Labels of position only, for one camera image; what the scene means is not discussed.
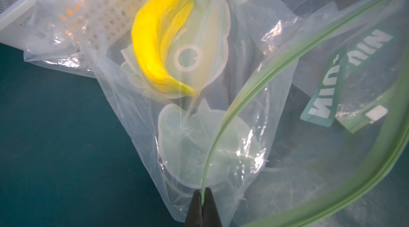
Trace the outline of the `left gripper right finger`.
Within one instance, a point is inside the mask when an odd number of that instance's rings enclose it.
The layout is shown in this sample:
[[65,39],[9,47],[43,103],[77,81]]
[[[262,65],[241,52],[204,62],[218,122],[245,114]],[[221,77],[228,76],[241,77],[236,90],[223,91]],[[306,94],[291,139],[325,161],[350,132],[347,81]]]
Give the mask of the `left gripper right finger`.
[[215,199],[210,188],[204,191],[204,203],[202,206],[203,227],[222,227]]

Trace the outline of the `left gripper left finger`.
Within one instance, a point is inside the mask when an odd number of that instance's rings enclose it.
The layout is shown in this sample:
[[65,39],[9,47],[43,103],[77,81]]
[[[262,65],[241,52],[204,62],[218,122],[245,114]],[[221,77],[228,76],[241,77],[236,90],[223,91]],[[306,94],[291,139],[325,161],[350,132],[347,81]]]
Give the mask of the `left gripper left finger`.
[[193,193],[184,227],[202,227],[202,202],[200,190]]

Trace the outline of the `clear zip bag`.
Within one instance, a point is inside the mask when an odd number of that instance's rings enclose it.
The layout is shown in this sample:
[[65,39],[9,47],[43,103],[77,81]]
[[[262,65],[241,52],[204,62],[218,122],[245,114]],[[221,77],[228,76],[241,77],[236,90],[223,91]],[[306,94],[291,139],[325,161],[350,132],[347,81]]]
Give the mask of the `clear zip bag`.
[[[24,60],[97,79],[175,220],[185,221],[196,190],[210,188],[223,226],[306,226],[370,191],[407,145],[409,0],[381,1],[284,64],[221,133],[251,79],[372,0],[309,0],[297,9],[291,1],[194,0],[166,58],[193,96],[154,88],[132,37],[95,49],[61,35],[39,39],[39,24],[29,24]],[[306,114],[331,94],[324,73],[338,53],[348,63],[325,127]]]

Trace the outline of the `yellow banana bag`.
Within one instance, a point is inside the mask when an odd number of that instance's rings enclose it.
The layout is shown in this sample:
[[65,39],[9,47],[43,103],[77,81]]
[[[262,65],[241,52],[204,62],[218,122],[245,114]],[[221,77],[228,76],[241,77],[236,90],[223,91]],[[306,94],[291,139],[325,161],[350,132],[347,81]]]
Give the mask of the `yellow banana bag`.
[[166,69],[169,48],[194,8],[194,0],[147,0],[138,10],[131,37],[138,64],[161,93],[194,95],[194,89]]

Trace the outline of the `green printed zip bag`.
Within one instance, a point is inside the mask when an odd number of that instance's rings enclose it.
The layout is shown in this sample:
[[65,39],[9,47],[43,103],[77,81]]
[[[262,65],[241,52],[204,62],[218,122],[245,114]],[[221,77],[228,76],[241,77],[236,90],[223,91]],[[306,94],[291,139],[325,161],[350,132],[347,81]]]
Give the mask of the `green printed zip bag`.
[[[292,0],[290,3],[294,9],[302,5],[304,2],[309,0]],[[255,95],[269,83],[276,74],[279,73],[279,68],[283,67],[284,64],[291,64],[299,57],[305,55],[312,48],[316,47],[318,44],[322,43],[324,40],[328,39],[343,29],[346,25],[352,22],[355,18],[359,18],[364,12],[368,11],[370,8],[376,6],[384,0],[372,0],[367,3],[367,5],[361,6],[355,10],[348,8],[346,15],[335,20],[327,27],[322,27],[318,29],[318,33],[315,35],[310,35],[306,37],[304,42],[299,44],[293,44],[290,51],[286,52],[270,66],[251,79],[247,85],[239,92],[238,97],[233,101],[231,107],[229,108],[225,118],[220,126],[220,132],[223,133],[225,129],[231,124],[234,117],[238,115],[239,112],[249,103]],[[328,81],[330,86],[331,94],[321,95],[320,99],[323,101],[322,104],[314,106],[307,112],[307,121],[322,125],[325,127],[331,126],[335,117],[336,110],[336,88],[341,80],[341,73],[345,70],[348,61],[342,58],[342,54],[338,53],[335,58],[333,58],[329,65],[327,66],[327,71],[324,73],[324,80]]]

